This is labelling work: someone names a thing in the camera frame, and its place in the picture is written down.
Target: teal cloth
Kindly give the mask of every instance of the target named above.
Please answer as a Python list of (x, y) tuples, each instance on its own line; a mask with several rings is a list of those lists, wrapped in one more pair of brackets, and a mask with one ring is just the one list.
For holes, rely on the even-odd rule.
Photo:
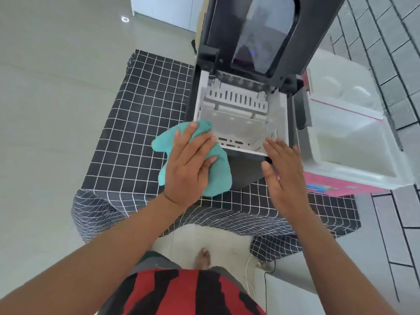
[[(197, 121), (197, 123), (198, 128), (192, 135), (191, 139), (202, 133), (211, 131), (213, 128), (211, 121), (201, 120)], [(152, 142), (153, 150), (157, 152), (165, 152), (169, 157), (173, 147), (175, 132), (180, 129), (181, 133), (183, 133), (188, 125), (189, 122), (182, 122), (157, 136)], [(203, 196), (216, 196), (228, 191), (232, 187), (232, 175), (229, 167), (228, 155), (218, 143), (210, 149), (206, 159), (212, 156), (217, 156), (218, 158), (210, 167), (209, 183), (207, 188), (204, 189)], [(160, 186), (165, 185), (166, 164), (162, 167), (159, 173), (158, 181)]]

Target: person's left hand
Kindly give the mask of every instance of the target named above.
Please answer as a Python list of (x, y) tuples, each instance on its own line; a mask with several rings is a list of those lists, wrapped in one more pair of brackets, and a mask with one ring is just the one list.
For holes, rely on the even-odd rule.
[(166, 182), (163, 194), (184, 211), (194, 204), (208, 185), (210, 166), (217, 157), (206, 159), (217, 138), (211, 132), (202, 133), (191, 142), (198, 124), (191, 122), (180, 135), (175, 133), (172, 152), (166, 165)]

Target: white brick wall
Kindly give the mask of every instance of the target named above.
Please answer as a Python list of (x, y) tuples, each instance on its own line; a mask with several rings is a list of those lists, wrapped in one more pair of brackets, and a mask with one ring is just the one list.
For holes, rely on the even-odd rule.
[(415, 170), (417, 185), (372, 195), (396, 298), (409, 314), (420, 308), (420, 0), (346, 0), (327, 38), (330, 51), (371, 70)]

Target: checkered tablecloth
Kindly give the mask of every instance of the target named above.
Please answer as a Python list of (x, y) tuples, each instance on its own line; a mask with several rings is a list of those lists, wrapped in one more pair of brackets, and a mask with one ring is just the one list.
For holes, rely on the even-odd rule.
[[(193, 66), (136, 50), (109, 113), (72, 216), (85, 242), (136, 212), (163, 187), (164, 153), (152, 150), (159, 134), (183, 121)], [(352, 196), (308, 194), (313, 210), (335, 236), (360, 227)], [(250, 251), (268, 262), (301, 251), (289, 223), (274, 209), (264, 179), (241, 191), (202, 197), (164, 232), (186, 224), (252, 235)]]

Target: bare foot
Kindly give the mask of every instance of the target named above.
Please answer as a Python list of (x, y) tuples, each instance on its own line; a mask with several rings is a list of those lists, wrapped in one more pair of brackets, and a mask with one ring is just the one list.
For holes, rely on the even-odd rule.
[(208, 270), (210, 268), (210, 262), (210, 252), (208, 252), (207, 249), (202, 248), (195, 258), (194, 269)]

